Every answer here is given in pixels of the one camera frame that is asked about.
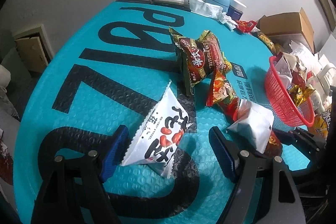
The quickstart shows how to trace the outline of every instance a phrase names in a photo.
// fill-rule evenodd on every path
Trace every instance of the wooden panel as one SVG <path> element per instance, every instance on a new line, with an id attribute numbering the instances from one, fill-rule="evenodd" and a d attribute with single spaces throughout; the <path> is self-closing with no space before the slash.
<path id="1" fill-rule="evenodd" d="M 39 37 L 16 39 L 22 62 L 30 71 L 43 72 L 48 65 Z"/>

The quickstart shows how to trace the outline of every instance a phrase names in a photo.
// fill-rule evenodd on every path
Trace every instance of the teal table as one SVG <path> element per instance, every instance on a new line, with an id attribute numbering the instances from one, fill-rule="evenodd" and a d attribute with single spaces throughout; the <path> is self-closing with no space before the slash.
<path id="1" fill-rule="evenodd" d="M 137 223 L 216 223 L 233 184 L 223 176 L 208 131 L 218 126 L 224 132 L 229 123 L 217 108 L 205 107 L 210 79 L 195 87 L 194 97 L 183 95 L 169 26 L 193 38 L 211 30 L 234 64 L 227 78 L 236 93 L 270 108 L 263 86 L 271 53 L 260 40 L 184 10 L 113 2 L 66 43 L 31 95 L 14 158 L 14 191 L 23 224 L 30 223 L 41 177 L 56 155 L 72 158 L 92 147 L 99 150 L 120 124 L 132 137 L 169 80 L 193 122 L 174 157 L 173 178 L 164 179 L 145 165 L 117 167 L 104 187 L 122 223 L 134 223 L 134 218 Z M 289 129 L 277 117 L 274 126 Z M 284 147 L 283 159 L 292 170 L 309 162 L 291 146 Z M 257 181 L 246 223 L 253 219 L 260 186 Z M 82 207 L 86 222 L 92 222 L 85 202 Z"/>

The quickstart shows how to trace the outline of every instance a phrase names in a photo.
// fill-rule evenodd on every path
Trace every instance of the picture frame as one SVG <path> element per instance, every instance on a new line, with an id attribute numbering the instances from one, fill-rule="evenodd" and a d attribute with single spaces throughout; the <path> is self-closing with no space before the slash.
<path id="1" fill-rule="evenodd" d="M 321 3 L 325 16 L 327 17 L 330 30 L 332 32 L 335 32 L 336 31 L 336 7 L 331 2 L 331 0 L 319 0 L 319 2 Z"/>

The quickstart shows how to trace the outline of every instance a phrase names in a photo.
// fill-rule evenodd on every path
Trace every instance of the dark red snack package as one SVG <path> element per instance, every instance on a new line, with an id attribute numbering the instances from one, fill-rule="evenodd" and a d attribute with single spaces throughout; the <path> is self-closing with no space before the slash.
<path id="1" fill-rule="evenodd" d="M 172 28 L 169 28 L 169 32 L 175 45 L 187 96 L 192 95 L 194 86 L 215 68 L 230 69 L 230 63 L 225 62 L 218 39 L 211 31 L 203 31 L 198 39 L 184 37 Z"/>
<path id="2" fill-rule="evenodd" d="M 251 32 L 253 28 L 257 25 L 257 23 L 253 20 L 250 20 L 249 22 L 236 20 L 236 22 L 238 24 L 236 28 L 243 33 Z"/>
<path id="3" fill-rule="evenodd" d="M 273 130 L 271 131 L 271 136 L 269 137 L 264 154 L 269 157 L 281 156 L 282 154 L 282 143 L 274 134 Z"/>
<path id="4" fill-rule="evenodd" d="M 239 98 L 226 77 L 215 69 L 211 80 L 206 106 L 218 104 L 226 116 L 234 120 L 238 110 Z"/>

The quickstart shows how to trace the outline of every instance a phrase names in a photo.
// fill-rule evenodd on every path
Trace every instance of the black logo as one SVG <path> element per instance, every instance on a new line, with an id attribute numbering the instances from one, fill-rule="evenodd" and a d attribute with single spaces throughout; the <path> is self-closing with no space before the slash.
<path id="1" fill-rule="evenodd" d="M 232 65 L 233 74 L 235 76 L 247 79 L 246 73 L 245 73 L 245 71 L 244 71 L 244 69 L 241 65 L 237 65 L 237 64 L 232 63 L 232 62 L 231 62 L 231 65 Z"/>

